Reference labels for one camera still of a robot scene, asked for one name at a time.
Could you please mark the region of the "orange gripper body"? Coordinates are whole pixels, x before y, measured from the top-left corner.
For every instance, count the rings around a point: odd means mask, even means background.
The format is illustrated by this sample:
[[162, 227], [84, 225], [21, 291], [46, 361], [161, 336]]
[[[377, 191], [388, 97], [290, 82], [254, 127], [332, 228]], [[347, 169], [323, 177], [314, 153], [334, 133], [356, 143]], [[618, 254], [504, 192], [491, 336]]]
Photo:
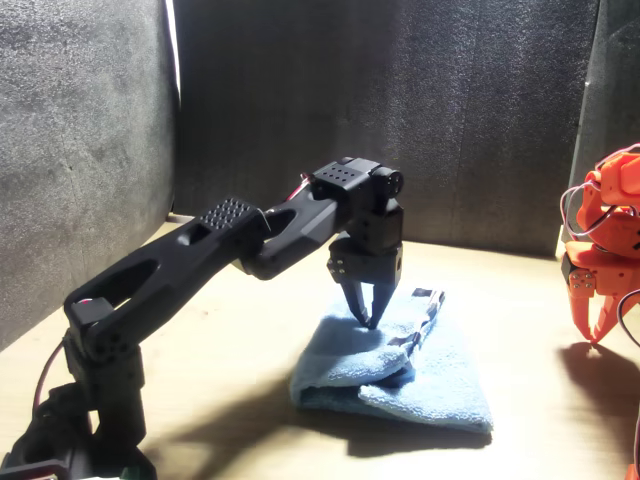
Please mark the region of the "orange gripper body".
[[561, 271], [570, 298], [619, 299], [639, 289], [638, 259], [607, 253], [586, 242], [565, 244]]

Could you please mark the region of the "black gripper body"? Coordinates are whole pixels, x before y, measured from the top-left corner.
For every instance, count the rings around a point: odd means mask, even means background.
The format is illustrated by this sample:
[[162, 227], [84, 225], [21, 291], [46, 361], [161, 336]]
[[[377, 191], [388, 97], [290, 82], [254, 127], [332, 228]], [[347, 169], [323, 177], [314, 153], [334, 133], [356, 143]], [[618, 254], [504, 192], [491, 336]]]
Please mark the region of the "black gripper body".
[[360, 248], [352, 239], [337, 239], [329, 247], [327, 268], [336, 283], [396, 287], [401, 278], [402, 257], [401, 244], [374, 255]]

